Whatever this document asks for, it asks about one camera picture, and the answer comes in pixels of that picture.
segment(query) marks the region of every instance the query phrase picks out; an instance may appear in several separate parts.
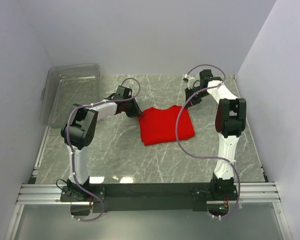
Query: metal frame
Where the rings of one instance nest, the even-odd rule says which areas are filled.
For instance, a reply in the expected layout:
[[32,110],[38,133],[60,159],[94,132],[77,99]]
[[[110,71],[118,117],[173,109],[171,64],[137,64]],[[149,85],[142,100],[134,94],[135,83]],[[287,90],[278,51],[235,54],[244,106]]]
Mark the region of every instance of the metal frame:
[[45,150],[47,135],[48,135],[49,131],[50,131],[50,127],[47,126],[45,128],[45,132],[44,132],[44,135],[43,135],[43,140],[41,142],[41,146],[40,146],[40,149],[39,149],[38,156],[36,158],[36,162],[35,162],[34,168],[38,169],[41,166],[42,154],[44,153],[44,150]]
[[285,214],[284,214],[284,211],[283,211],[283,208],[282,208],[282,203],[280,203],[280,202],[275,203],[274,202],[273,203],[273,208],[274,208],[275,215],[276,215],[276,218],[277,218],[278,223],[279,223],[279,227],[280,227],[283,239],[284,240],[292,240],[293,237],[292,237],[288,222],[286,220],[286,217],[285,217]]
[[15,238],[21,220],[21,216],[23,213],[23,209],[24,209],[23,204],[15,205],[14,212],[10,221],[10,225],[5,235],[5,240],[13,240]]
[[[16,202],[16,207],[6,234],[5,240],[14,239],[22,212],[25,205],[89,205],[89,202],[60,202],[62,191],[53,184],[23,184]],[[240,207],[242,203],[273,203],[277,221],[284,240],[291,240],[292,236],[285,218],[281,200],[275,183],[272,182],[251,182],[241,184]]]
[[[17,199],[17,205],[55,205],[55,204],[78,204],[88,205],[89,202],[60,202],[60,196],[62,191],[53,184],[23,184],[20,190],[19,197]],[[272,182],[260,182],[260,183],[242,183],[240,202],[242,203],[272,203],[280,202],[280,197],[275,187],[275,183]]]

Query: red cloth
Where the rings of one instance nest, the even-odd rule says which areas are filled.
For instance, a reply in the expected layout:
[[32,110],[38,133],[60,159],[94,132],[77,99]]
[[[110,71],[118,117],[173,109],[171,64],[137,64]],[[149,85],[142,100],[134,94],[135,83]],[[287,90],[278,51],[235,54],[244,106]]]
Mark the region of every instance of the red cloth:
[[[172,106],[168,109],[156,109],[150,107],[143,111],[144,116],[138,117],[141,141],[145,146],[169,143],[176,141],[175,124],[181,106]],[[187,140],[195,135],[188,110],[183,110],[178,128],[180,140]]]

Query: glass panel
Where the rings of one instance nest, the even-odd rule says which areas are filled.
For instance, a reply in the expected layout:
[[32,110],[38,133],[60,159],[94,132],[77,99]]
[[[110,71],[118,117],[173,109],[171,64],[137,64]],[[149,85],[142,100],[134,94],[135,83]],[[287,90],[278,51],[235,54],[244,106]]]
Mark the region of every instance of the glass panel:
[[191,210],[112,211],[94,222],[71,219],[69,205],[27,205],[17,240],[280,240],[273,205],[246,203],[219,221]]

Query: white cable clip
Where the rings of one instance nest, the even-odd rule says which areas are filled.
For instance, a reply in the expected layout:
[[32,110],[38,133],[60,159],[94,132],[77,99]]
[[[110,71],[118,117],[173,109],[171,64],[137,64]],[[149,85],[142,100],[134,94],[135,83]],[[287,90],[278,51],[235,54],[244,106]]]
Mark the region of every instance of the white cable clip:
[[231,165],[231,164],[233,165],[233,164],[235,164],[235,163],[236,163],[236,160],[233,160],[233,161],[228,161],[227,163],[228,163],[229,165]]
[[195,77],[188,77],[188,88],[189,89],[192,89],[192,88],[194,88],[195,86],[195,83],[196,82],[200,82],[199,80],[195,80]]

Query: wire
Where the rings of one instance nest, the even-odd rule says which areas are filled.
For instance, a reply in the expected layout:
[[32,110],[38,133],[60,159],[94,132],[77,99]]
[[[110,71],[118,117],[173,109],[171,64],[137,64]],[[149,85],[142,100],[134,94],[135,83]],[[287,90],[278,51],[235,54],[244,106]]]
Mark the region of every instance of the wire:
[[70,147],[70,149],[71,149],[71,162],[72,162],[72,174],[73,174],[73,179],[74,179],[76,185],[79,187],[79,189],[81,189],[81,190],[84,191],[85,193],[89,194],[91,197],[94,197],[94,198],[95,198],[97,201],[99,201],[99,202],[101,203],[101,205],[102,205],[102,210],[101,210],[100,214],[97,215],[95,218],[92,218],[92,219],[81,219],[81,218],[79,218],[79,217],[77,217],[77,216],[73,216],[73,218],[75,218],[75,219],[77,219],[77,220],[79,220],[79,221],[82,221],[82,222],[91,222],[91,221],[94,221],[94,220],[96,220],[96,219],[99,219],[99,218],[102,216],[102,214],[104,213],[104,211],[105,211],[105,205],[104,205],[104,203],[102,202],[102,200],[101,200],[98,196],[96,196],[96,195],[93,194],[92,192],[90,192],[90,191],[86,190],[85,188],[83,188],[83,187],[80,185],[80,183],[79,183],[79,181],[78,181],[78,179],[77,179],[77,177],[76,177],[76,173],[75,173],[75,150],[74,150],[73,145],[72,145],[71,140],[70,140],[70,129],[69,129],[69,128],[70,128],[70,122],[71,122],[71,119],[73,118],[74,114],[75,114],[79,109],[90,108],[90,107],[94,107],[94,106],[96,107],[96,106],[99,106],[99,105],[102,105],[102,104],[105,104],[105,103],[108,103],[108,102],[109,102],[109,103],[111,103],[111,102],[112,102],[112,103],[125,102],[125,101],[130,101],[130,100],[136,98],[137,95],[139,95],[139,93],[140,93],[140,91],[141,91],[141,84],[140,84],[139,81],[137,81],[135,78],[129,77],[129,78],[124,79],[123,82],[121,83],[121,85],[123,85],[123,83],[125,83],[127,80],[133,80],[133,81],[135,81],[135,82],[137,83],[138,87],[139,87],[137,93],[136,93],[134,96],[132,96],[132,97],[130,97],[130,98],[128,98],[128,99],[118,99],[118,100],[107,100],[107,99],[105,99],[105,100],[100,101],[100,102],[97,102],[97,103],[95,103],[95,104],[92,103],[92,104],[90,104],[90,105],[82,105],[82,106],[78,106],[78,107],[74,108],[73,111],[70,113],[70,116],[69,116],[69,119],[68,119],[68,122],[67,122],[67,126],[66,126],[66,139],[67,139],[67,143],[68,143],[68,145],[69,145],[69,147]]
[[224,81],[225,81],[225,73],[224,73],[224,71],[222,70],[222,69],[220,69],[220,68],[218,68],[217,66],[214,66],[214,65],[211,65],[211,64],[200,64],[200,65],[198,65],[198,66],[195,66],[194,68],[192,68],[187,74],[189,75],[193,70],[195,70],[196,68],[198,68],[198,67],[203,67],[203,66],[208,66],[208,67],[212,67],[212,68],[215,68],[215,69],[218,69],[221,73],[222,73],[222,75],[223,75],[223,80],[220,82],[220,84],[218,84],[218,85],[216,85],[216,86],[211,86],[211,87],[205,87],[205,88],[203,88],[203,89],[200,89],[200,90],[198,90],[198,91],[196,91],[194,94],[192,94],[190,97],[189,97],[189,99],[187,100],[187,101],[185,101],[185,103],[184,103],[184,105],[182,106],[182,108],[181,108],[181,110],[180,110],[180,112],[179,112],[179,115],[178,115],[178,117],[177,117],[177,119],[176,119],[176,124],[175,124],[175,136],[176,136],[176,141],[177,141],[177,143],[178,143],[178,145],[179,145],[179,147],[182,149],[182,151],[184,151],[187,155],[189,155],[189,156],[191,156],[191,157],[194,157],[194,158],[197,158],[197,159],[219,159],[219,160],[223,160],[223,161],[225,161],[225,162],[227,162],[227,163],[229,163],[230,165],[231,165],[231,167],[233,168],[233,170],[234,170],[234,173],[235,173],[235,175],[236,175],[236,177],[237,177],[237,181],[238,181],[238,198],[236,199],[236,202],[235,202],[235,204],[234,204],[234,207],[231,209],[231,211],[229,211],[226,215],[224,215],[224,216],[221,216],[221,218],[224,218],[224,217],[227,217],[227,216],[230,216],[232,213],[233,213],[233,211],[236,209],[236,207],[238,206],[238,203],[239,203],[239,199],[240,199],[240,192],[241,192],[241,181],[240,181],[240,177],[239,177],[239,174],[238,174],[238,172],[237,172],[237,170],[235,169],[235,167],[234,167],[234,165],[228,160],[228,159],[226,159],[226,158],[224,158],[224,157],[218,157],[218,156],[196,156],[196,155],[193,155],[193,154],[191,154],[191,153],[189,153],[186,149],[184,149],[184,147],[182,146],[182,144],[181,144],[181,142],[180,142],[180,139],[179,139],[179,135],[178,135],[178,128],[179,128],[179,122],[180,122],[180,117],[181,117],[181,114],[182,114],[182,112],[184,111],[184,109],[185,109],[185,106],[191,101],[191,99],[192,98],[194,98],[198,93],[201,93],[201,92],[204,92],[204,91],[207,91],[208,89],[214,89],[214,88],[218,88],[218,87],[220,87],[223,83],[224,83]]
[[197,82],[200,82],[200,80],[196,80],[196,81],[193,83],[193,87],[195,87],[194,85],[195,85]]
[[56,186],[57,186],[60,190],[63,190],[63,189],[58,185],[58,181],[62,181],[62,182],[64,182],[65,184],[66,184],[66,181],[63,180],[63,179],[60,179],[60,178],[56,180]]

